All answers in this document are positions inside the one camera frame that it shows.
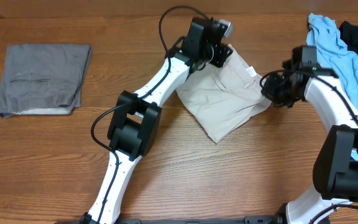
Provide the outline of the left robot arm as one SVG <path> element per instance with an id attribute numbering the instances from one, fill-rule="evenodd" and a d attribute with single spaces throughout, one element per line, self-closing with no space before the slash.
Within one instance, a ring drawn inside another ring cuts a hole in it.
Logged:
<path id="1" fill-rule="evenodd" d="M 164 63 L 154 77 L 133 93 L 123 91 L 116 106 L 96 118 L 101 121 L 112 115 L 109 144 L 102 144 L 109 151 L 109 163 L 98 196 L 80 223 L 117 222 L 131 175 L 157 137 L 163 104 L 195 71 L 207 64 L 224 65 L 233 51 L 222 40 L 232 30 L 224 19 L 194 17 L 187 35 L 166 49 Z"/>

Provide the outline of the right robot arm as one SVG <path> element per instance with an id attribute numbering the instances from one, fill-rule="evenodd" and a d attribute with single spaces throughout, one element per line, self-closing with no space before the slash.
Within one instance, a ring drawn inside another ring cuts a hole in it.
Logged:
<path id="1" fill-rule="evenodd" d="M 339 208 L 358 210 L 358 111 L 335 72 L 318 63 L 316 47 L 295 47 L 291 59 L 264 75 L 260 86 L 276 108 L 310 103 L 328 134 L 313 166 L 312 186 L 283 204 L 270 222 L 329 223 Z"/>

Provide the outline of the beige cotton shorts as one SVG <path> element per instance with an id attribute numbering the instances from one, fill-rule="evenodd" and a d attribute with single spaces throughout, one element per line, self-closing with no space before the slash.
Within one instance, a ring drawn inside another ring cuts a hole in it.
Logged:
<path id="1" fill-rule="evenodd" d="M 223 67 L 208 64 L 191 74 L 177 88 L 177 95 L 209 138 L 218 143 L 270 106 L 271 101 L 261 94 L 261 78 L 233 51 Z"/>

